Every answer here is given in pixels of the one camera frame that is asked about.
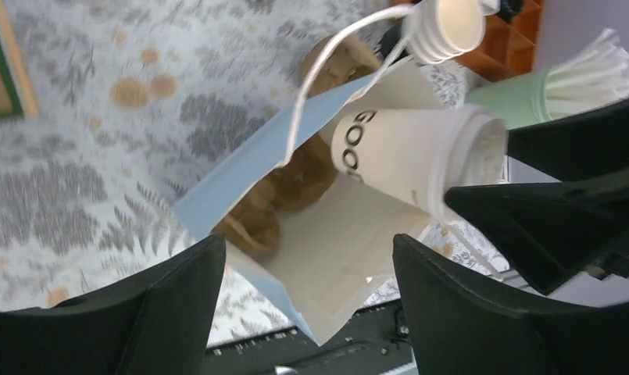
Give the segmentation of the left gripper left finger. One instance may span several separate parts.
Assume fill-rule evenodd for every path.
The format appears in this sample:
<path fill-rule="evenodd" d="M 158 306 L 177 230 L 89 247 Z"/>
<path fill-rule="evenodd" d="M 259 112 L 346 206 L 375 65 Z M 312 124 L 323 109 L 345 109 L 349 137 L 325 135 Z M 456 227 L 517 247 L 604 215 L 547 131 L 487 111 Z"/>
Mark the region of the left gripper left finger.
<path fill-rule="evenodd" d="M 225 262 L 212 234 L 50 309 L 0 312 L 0 374 L 200 374 Z"/>

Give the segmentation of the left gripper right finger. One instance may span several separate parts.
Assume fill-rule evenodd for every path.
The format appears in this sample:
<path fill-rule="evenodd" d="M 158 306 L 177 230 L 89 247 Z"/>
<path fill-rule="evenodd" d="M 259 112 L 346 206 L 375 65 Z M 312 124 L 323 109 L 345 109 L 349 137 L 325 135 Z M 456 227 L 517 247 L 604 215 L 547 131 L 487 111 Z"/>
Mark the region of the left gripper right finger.
<path fill-rule="evenodd" d="M 629 302 L 521 291 L 397 234 L 393 263 L 422 374 L 629 374 Z"/>

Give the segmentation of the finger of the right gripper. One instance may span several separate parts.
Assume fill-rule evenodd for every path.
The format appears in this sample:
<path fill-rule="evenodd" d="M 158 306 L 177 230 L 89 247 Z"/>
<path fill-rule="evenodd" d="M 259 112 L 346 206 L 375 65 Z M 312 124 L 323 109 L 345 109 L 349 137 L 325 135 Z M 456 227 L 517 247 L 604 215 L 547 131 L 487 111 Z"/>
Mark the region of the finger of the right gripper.
<path fill-rule="evenodd" d="M 629 167 L 574 182 L 453 187 L 445 203 L 543 295 L 590 267 L 629 277 Z"/>
<path fill-rule="evenodd" d="M 507 155 L 561 181 L 629 167 L 629 98 L 509 131 Z"/>

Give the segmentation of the light blue paper bag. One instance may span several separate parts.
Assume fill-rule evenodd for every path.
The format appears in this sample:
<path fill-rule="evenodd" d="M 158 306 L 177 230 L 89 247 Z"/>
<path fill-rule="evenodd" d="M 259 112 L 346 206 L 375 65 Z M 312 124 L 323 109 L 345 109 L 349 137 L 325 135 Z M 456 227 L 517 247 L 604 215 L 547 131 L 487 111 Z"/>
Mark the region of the light blue paper bag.
<path fill-rule="evenodd" d="M 381 58 L 378 44 L 414 5 L 381 10 L 318 42 L 300 68 L 301 87 L 292 109 L 279 112 L 176 205 L 180 221 L 203 238 L 245 194 L 314 134 L 331 148 L 339 120 L 364 109 L 445 109 L 411 56 L 400 58 L 403 37 Z M 333 51 L 356 35 L 381 61 L 375 72 L 308 98 L 308 91 Z M 278 249 L 249 255 L 227 241 L 227 258 L 306 336 L 322 345 L 391 275 L 392 238 L 425 237 L 442 223 L 428 212 L 386 195 L 337 170 L 334 183 L 310 207 L 279 212 Z"/>

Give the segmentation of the white paper coffee cup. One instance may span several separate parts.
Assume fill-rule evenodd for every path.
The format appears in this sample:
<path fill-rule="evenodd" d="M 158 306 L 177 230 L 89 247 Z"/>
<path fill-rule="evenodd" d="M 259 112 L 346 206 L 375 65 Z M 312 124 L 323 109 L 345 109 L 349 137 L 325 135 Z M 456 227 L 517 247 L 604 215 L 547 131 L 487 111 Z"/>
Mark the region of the white paper coffee cup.
<path fill-rule="evenodd" d="M 440 109 L 364 109 L 335 128 L 331 154 L 343 174 L 434 216 L 445 160 L 463 114 Z"/>

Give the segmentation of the white plastic cup lid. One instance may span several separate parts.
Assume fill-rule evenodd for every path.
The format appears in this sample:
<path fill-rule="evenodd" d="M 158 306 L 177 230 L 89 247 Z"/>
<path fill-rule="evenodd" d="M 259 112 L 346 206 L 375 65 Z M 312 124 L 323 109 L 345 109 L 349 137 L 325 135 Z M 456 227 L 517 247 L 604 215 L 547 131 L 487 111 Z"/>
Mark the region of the white plastic cup lid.
<path fill-rule="evenodd" d="M 508 130 L 504 119 L 476 105 L 465 105 L 444 115 L 444 134 L 434 148 L 427 182 L 427 211 L 438 222 L 453 223 L 460 216 L 445 203 L 455 187 L 495 184 L 501 175 Z"/>

